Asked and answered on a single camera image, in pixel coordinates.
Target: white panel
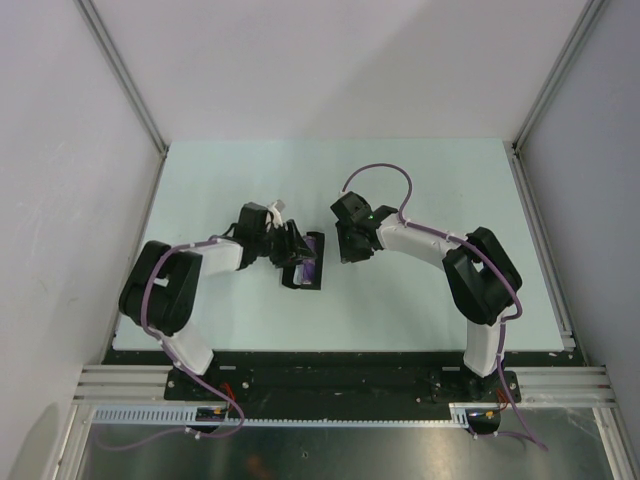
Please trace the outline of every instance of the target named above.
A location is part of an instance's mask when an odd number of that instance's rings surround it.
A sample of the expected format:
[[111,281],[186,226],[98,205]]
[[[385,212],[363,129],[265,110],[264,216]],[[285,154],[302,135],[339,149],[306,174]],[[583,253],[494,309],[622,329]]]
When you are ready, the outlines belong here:
[[511,140],[585,0],[98,0],[171,140]]
[[72,1],[0,15],[0,478],[39,478],[105,341],[155,166]]
[[640,452],[640,3],[611,2],[525,150],[575,329]]
[[[193,320],[214,349],[463,350],[466,319],[444,273],[398,252],[340,263],[330,205],[348,175],[393,161],[414,180],[407,215],[458,232],[494,230],[520,271],[525,315],[508,329],[510,350],[561,350],[562,342],[502,142],[347,140],[177,142],[171,145],[145,237],[170,244],[224,232],[249,201],[281,198],[301,231],[326,233],[322,291],[280,286],[268,259],[200,279]],[[398,205],[404,177],[364,172],[351,188],[372,206]],[[114,346],[157,349],[125,318]]]

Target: gray wall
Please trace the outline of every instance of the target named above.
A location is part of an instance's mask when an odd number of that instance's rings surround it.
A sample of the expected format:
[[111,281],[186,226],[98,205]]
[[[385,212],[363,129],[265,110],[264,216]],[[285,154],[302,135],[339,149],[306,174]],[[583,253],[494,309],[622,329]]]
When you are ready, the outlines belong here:
[[0,65],[0,478],[26,480],[106,339],[159,162],[71,0],[4,2]]
[[595,363],[640,450],[640,2],[604,12],[524,151]]

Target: white table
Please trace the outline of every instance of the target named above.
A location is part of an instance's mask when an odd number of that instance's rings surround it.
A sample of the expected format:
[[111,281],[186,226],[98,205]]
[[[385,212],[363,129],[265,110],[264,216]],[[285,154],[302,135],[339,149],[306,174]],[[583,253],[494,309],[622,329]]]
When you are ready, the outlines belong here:
[[[340,263],[329,206],[348,175],[373,162],[405,168],[414,181],[411,219],[460,233],[495,232],[524,286],[524,316],[507,349],[562,350],[558,326],[498,139],[177,142],[171,145],[144,241],[198,241],[224,232],[249,201],[278,198],[302,232],[326,234],[321,291],[280,285],[261,258],[241,272],[200,280],[192,320],[213,349],[272,351],[452,351],[466,344],[466,319],[442,271],[395,252]],[[375,209],[398,206],[406,183],[393,170],[359,175],[351,188]],[[158,345],[121,318],[117,350]]]

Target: white arm segment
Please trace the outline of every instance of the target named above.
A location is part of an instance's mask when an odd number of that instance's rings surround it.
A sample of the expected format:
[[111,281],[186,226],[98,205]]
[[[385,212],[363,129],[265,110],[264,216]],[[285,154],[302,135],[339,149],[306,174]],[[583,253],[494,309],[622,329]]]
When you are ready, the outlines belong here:
[[[200,276],[213,275],[222,272],[234,272],[240,267],[242,247],[231,240],[220,240],[208,247],[193,248],[190,251],[202,255]],[[198,327],[189,321],[187,324],[167,337],[162,332],[162,341],[189,370],[197,375],[203,375],[213,360],[211,347],[202,339]]]
[[[430,233],[405,227],[397,215],[387,217],[377,230],[378,240],[385,250],[406,253],[444,270],[442,259],[457,248],[453,242]],[[464,364],[476,375],[486,377],[496,368],[496,352],[500,339],[500,322],[493,326],[467,322],[467,348]]]

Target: white wall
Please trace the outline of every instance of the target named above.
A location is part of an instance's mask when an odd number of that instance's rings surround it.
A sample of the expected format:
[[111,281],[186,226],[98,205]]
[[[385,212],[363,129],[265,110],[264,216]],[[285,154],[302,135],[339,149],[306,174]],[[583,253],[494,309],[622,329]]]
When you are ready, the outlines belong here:
[[0,478],[25,443],[24,480],[105,340],[158,160],[72,1],[5,2],[0,64]]
[[169,140],[512,140],[585,0],[97,0]]
[[640,451],[640,3],[611,2],[525,150],[575,328]]

